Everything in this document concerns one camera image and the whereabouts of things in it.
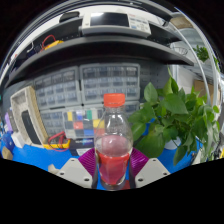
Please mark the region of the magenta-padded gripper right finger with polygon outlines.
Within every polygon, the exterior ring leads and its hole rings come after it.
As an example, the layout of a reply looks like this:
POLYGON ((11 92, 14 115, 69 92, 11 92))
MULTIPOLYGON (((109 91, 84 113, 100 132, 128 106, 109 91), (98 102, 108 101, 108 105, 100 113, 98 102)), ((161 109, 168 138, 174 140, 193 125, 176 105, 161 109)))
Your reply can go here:
POLYGON ((166 177, 170 172, 157 158, 149 159, 133 149, 129 161, 129 183, 131 188, 140 188, 166 177))

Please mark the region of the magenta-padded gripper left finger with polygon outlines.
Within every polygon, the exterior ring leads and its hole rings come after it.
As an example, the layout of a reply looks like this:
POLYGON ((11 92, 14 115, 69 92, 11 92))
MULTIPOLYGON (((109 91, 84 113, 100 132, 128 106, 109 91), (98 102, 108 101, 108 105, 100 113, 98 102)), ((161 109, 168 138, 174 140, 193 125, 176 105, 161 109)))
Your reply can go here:
POLYGON ((89 149, 79 158, 70 158, 56 175, 78 186, 94 189, 98 183, 95 150, 89 149))

